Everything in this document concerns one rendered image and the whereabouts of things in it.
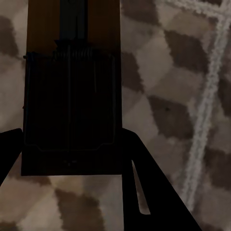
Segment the mousetrap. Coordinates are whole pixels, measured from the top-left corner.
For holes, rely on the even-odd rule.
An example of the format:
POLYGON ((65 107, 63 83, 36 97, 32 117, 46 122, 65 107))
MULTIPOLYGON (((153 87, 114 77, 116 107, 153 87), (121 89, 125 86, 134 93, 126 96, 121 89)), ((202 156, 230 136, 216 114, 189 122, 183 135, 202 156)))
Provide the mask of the mousetrap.
POLYGON ((122 175, 119 0, 28 0, 21 176, 122 175))

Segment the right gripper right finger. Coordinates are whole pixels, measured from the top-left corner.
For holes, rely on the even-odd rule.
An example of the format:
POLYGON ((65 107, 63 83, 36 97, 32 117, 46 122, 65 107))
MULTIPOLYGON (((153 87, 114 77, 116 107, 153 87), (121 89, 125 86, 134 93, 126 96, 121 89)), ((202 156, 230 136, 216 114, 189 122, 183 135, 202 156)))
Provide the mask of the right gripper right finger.
POLYGON ((139 136, 121 129, 124 231, 202 231, 139 136), (140 212, 132 160, 150 210, 140 212))

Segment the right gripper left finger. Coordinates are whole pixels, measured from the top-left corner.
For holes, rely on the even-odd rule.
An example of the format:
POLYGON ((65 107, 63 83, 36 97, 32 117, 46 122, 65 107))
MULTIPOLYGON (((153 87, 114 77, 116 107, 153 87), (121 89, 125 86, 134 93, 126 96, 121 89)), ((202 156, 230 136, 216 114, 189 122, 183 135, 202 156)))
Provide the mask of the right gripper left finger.
POLYGON ((0 133, 0 186, 22 151, 23 132, 20 128, 0 133))

